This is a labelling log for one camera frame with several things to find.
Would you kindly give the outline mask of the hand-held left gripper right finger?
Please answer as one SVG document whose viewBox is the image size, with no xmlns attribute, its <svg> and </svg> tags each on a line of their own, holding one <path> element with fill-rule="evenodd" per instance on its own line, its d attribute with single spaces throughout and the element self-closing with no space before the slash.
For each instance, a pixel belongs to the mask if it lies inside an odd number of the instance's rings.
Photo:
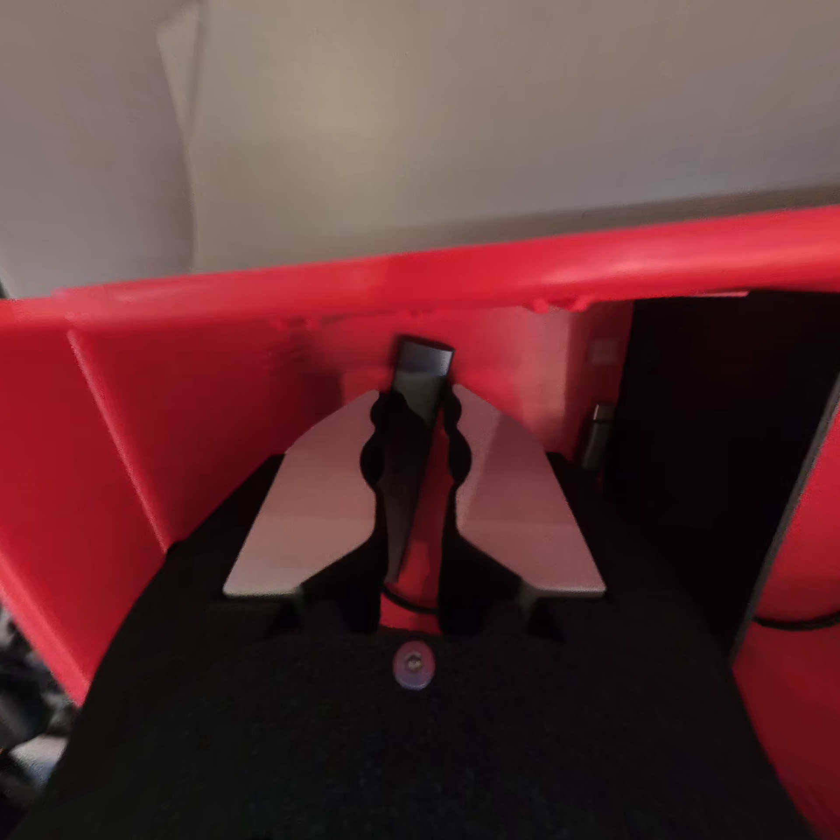
<svg viewBox="0 0 840 840">
<path fill-rule="evenodd" d="M 498 614 L 526 626 L 548 603 L 602 599 L 606 583 L 536 435 L 462 384 L 444 401 L 444 430 L 440 630 L 477 635 Z"/>
</svg>

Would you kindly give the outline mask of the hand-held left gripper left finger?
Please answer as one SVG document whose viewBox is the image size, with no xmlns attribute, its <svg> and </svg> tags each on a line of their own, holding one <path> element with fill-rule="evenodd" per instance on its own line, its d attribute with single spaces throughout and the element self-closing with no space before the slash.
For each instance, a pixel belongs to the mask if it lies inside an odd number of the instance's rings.
<svg viewBox="0 0 840 840">
<path fill-rule="evenodd" d="M 328 604 L 351 632 L 378 630 L 386 527 L 363 454 L 379 398 L 363 393 L 289 447 L 224 583 L 228 599 L 281 601 L 299 616 Z"/>
</svg>

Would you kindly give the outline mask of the black red-bin divider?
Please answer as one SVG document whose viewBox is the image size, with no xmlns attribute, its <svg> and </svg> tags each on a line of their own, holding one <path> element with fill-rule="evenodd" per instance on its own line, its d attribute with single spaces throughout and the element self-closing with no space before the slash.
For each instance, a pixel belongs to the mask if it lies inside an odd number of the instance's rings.
<svg viewBox="0 0 840 840">
<path fill-rule="evenodd" d="M 837 407 L 837 293 L 636 301 L 605 490 L 729 658 Z"/>
</svg>

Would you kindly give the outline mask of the red plastic bin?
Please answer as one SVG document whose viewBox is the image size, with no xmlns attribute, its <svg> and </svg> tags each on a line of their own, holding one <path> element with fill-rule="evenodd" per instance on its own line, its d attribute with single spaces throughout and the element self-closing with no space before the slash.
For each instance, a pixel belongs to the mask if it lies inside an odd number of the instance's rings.
<svg viewBox="0 0 840 840">
<path fill-rule="evenodd" d="M 2 603 L 80 705 L 15 838 L 838 838 L 838 401 L 729 658 L 605 489 L 636 301 L 838 294 L 838 203 L 2 303 Z M 223 586 L 403 337 L 536 435 L 606 583 L 439 628 L 444 411 L 375 633 Z"/>
</svg>

